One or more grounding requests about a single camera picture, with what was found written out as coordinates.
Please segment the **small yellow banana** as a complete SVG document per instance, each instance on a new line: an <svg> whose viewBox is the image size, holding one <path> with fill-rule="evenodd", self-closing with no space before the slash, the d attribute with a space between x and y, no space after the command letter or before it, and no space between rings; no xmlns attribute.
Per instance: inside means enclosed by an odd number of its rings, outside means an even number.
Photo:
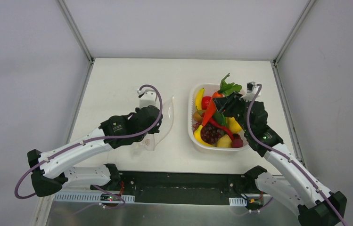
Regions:
<svg viewBox="0 0 353 226"><path fill-rule="evenodd" d="M195 107L197 110L202 110L202 99L204 97L205 88L201 88L196 95Z"/></svg>

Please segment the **white plastic basket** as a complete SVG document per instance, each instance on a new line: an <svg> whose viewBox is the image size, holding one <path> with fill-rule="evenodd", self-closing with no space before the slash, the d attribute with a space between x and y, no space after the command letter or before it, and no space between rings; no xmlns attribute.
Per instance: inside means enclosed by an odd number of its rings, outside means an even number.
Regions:
<svg viewBox="0 0 353 226"><path fill-rule="evenodd" d="M244 138L244 132L241 131L239 133L239 135L241 136L244 145L240 148L220 148L220 147L210 147L210 146L205 146L202 145L200 142L198 142L196 140L196 138L194 137L194 131L193 131L193 123L195 122L193 120L193 113L195 111L195 99L196 96L198 94L198 92L200 91L201 88L204 88L204 95L205 96L211 96L215 91L217 91L220 88L219 84L215 84L215 83L199 83L197 85L195 85L191 90L190 90L190 94L188 97L188 109L187 109L187 113L188 113L188 119L187 119L187 123L188 123L188 135L190 137L190 139L193 142L193 146L202 153L211 153L211 154L234 154L240 151L245 151L250 149L248 142L246 141L246 139Z"/></svg>

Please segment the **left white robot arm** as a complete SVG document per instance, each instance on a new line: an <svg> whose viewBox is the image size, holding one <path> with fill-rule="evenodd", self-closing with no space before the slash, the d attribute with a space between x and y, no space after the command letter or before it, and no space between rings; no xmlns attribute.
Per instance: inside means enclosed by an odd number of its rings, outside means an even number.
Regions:
<svg viewBox="0 0 353 226"><path fill-rule="evenodd" d="M114 164L99 167L76 167L76 164L99 153L143 140L159 133L163 114L155 106L136 108L128 115L111 116L86 136L52 151L33 149L27 153L32 170L31 181L38 197L59 192L67 186L97 185L115 190L120 177Z"/></svg>

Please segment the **clear zip top bag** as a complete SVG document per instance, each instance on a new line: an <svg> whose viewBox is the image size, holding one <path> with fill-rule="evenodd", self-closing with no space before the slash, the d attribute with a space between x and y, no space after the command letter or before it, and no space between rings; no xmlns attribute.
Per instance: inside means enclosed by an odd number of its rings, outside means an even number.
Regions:
<svg viewBox="0 0 353 226"><path fill-rule="evenodd" d="M143 151L154 151L159 143L170 133L174 123L174 96L163 102L162 120L159 126L159 132L155 134L147 134L142 141L132 145L132 152L136 155Z"/></svg>

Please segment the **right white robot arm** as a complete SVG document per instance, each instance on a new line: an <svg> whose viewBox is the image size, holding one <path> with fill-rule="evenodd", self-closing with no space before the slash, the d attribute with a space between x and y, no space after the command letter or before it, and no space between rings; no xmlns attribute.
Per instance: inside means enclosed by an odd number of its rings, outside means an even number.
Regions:
<svg viewBox="0 0 353 226"><path fill-rule="evenodd" d="M214 99L216 110L226 117L233 117L244 129L249 146L273 165L288 182L278 182L270 173L258 167L248 171L244 187L250 193L258 190L271 195L291 210L302 226L347 225L344 214L345 195L332 192L316 179L291 153L283 139L268 125L264 103L256 95L237 92L228 97Z"/></svg>

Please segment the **green cucumber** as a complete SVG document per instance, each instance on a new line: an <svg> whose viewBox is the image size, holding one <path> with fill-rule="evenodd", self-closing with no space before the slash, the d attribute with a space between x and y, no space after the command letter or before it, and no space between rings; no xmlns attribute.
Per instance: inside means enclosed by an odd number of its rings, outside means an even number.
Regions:
<svg viewBox="0 0 353 226"><path fill-rule="evenodd" d="M213 114L212 118L213 118L219 125L221 125L221 126L227 126L226 117L225 117L222 113L216 111L216 112Z"/></svg>

